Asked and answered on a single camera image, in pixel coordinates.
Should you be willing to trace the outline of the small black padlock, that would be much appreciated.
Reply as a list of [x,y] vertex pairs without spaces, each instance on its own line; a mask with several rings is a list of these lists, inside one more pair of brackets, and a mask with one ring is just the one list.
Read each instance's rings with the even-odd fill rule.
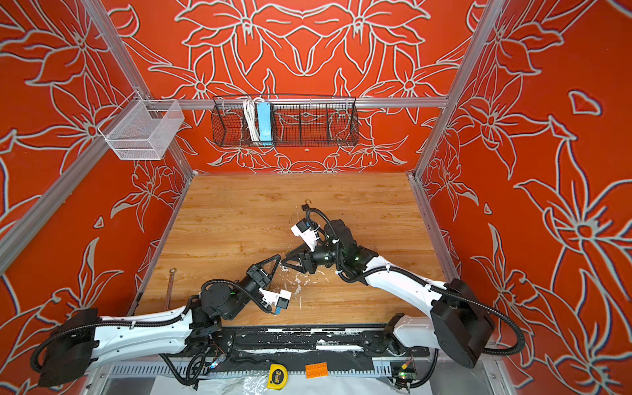
[[304,212],[306,212],[306,211],[308,211],[308,210],[310,209],[311,204],[312,204],[311,200],[310,200],[310,199],[306,199],[306,200],[304,201],[304,204],[301,206],[301,209],[302,209]]

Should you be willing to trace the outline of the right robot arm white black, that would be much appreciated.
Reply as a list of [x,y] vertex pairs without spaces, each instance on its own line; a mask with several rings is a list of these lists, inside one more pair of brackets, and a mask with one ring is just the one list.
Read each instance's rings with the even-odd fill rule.
[[309,274],[320,267],[335,268],[345,283],[386,291],[419,310],[422,318],[403,315],[394,321],[392,334],[401,345],[441,350],[467,368],[482,355],[513,356],[525,348],[518,324],[480,302],[464,281],[416,275],[359,245],[343,221],[331,220],[307,204],[302,209],[304,218],[291,231],[303,243],[286,255],[282,265]]

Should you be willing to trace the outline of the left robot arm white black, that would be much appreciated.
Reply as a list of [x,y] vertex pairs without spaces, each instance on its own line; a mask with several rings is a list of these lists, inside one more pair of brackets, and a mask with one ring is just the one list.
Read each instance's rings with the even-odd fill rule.
[[280,255],[250,266],[240,281],[206,281],[199,293],[177,309],[128,317],[105,317],[97,309],[75,313],[33,351],[31,369],[41,388],[81,378],[108,363],[153,355],[201,354],[225,321],[255,304],[265,314],[275,309],[263,293],[274,278]]

